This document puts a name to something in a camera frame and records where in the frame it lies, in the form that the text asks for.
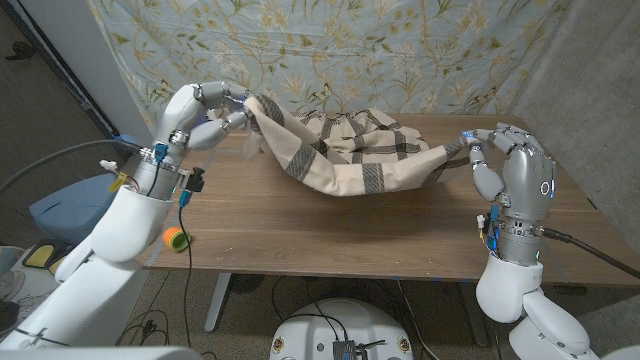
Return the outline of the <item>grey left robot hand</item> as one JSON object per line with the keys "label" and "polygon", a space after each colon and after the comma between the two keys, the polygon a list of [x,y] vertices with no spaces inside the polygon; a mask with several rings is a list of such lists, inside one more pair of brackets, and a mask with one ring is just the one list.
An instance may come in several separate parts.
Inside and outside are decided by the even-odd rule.
{"label": "grey left robot hand", "polygon": [[226,81],[181,87],[166,106],[151,145],[141,151],[134,175],[140,192],[169,199],[190,152],[216,147],[251,118],[244,105],[251,95],[249,89]]}

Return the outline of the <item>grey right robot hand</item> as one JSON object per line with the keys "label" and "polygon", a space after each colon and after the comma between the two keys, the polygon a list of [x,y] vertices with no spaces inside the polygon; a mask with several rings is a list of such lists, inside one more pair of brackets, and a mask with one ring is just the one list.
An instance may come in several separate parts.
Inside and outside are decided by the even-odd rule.
{"label": "grey right robot hand", "polygon": [[[534,232],[549,212],[556,188],[556,163],[530,132],[499,123],[494,130],[463,133],[470,145],[472,178],[479,194],[501,206],[503,222],[494,233],[495,255],[503,261],[532,266],[538,261],[540,236]],[[506,155],[500,174],[485,161],[483,146]]]}

